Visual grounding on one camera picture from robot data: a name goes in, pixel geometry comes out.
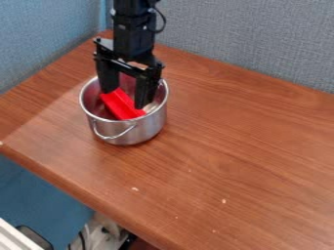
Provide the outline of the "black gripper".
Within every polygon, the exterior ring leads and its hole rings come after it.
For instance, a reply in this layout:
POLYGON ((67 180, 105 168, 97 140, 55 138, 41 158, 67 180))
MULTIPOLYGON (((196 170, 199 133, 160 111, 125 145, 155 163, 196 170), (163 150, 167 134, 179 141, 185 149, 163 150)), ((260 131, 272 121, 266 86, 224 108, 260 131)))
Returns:
POLYGON ((143 109, 155 97, 161 77, 161 62, 152 55, 155 35, 161 31, 156 28, 156 15, 140 16, 112 15, 113 38, 96 37, 93 43, 95 68, 100 90, 104 94, 119 88, 119 70, 112 60, 141 63, 147 69, 137 69, 135 109, 143 109))

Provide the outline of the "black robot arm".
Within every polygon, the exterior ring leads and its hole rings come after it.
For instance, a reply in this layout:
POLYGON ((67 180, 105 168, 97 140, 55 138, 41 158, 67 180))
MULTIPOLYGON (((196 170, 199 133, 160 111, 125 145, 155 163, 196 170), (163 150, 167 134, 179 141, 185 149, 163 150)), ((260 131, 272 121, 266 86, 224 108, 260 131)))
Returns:
POLYGON ((120 87, 121 73, 133 77, 136 109, 152 102, 164 67, 152 54, 155 35, 165 27, 156 27, 156 16, 167 22, 156 8, 159 1, 113 0, 113 38, 93 39, 95 70, 101 93, 109 94, 120 87))

